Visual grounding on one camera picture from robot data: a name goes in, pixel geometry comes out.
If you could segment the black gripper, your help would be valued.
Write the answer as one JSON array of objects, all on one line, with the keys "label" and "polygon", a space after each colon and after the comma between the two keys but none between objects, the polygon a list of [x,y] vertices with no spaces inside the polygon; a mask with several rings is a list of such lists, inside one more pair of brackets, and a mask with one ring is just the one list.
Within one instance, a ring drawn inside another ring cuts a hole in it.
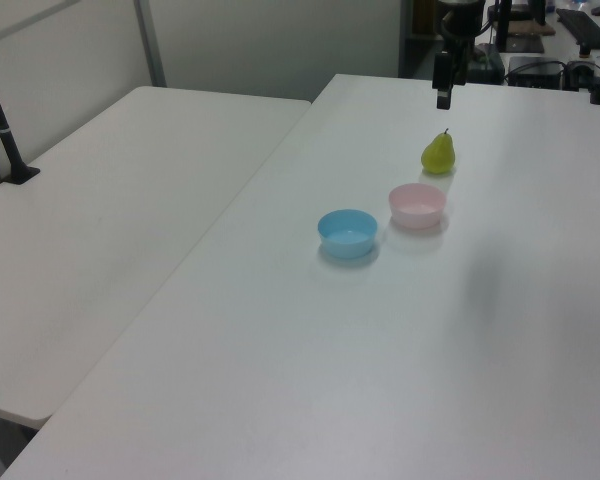
[{"label": "black gripper", "polygon": [[[445,50],[437,53],[434,60],[433,89],[436,91],[438,109],[450,109],[453,84],[466,84],[469,45],[483,28],[483,10],[483,1],[438,2],[438,34],[443,38]],[[454,51],[453,62],[452,56],[446,51]]]}]

